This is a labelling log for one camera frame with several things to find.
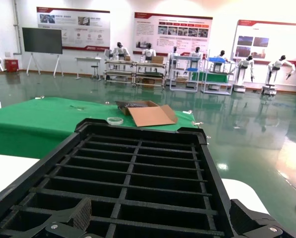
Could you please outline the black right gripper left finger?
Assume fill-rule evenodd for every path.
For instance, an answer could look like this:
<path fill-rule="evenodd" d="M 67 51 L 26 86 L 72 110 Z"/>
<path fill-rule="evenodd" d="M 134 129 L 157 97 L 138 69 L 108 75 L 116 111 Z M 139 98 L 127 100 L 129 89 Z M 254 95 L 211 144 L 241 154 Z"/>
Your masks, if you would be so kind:
<path fill-rule="evenodd" d="M 91 213 L 89 198 L 0 199 L 0 238 L 86 238 Z"/>

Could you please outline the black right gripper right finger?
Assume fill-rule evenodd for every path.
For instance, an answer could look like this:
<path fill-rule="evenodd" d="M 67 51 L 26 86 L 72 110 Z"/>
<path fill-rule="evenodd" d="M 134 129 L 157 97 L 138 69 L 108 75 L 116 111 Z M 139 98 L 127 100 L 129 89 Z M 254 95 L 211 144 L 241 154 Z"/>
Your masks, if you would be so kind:
<path fill-rule="evenodd" d="M 231 200 L 230 219 L 236 238 L 296 238 L 270 215 L 252 211 L 237 199 Z"/>

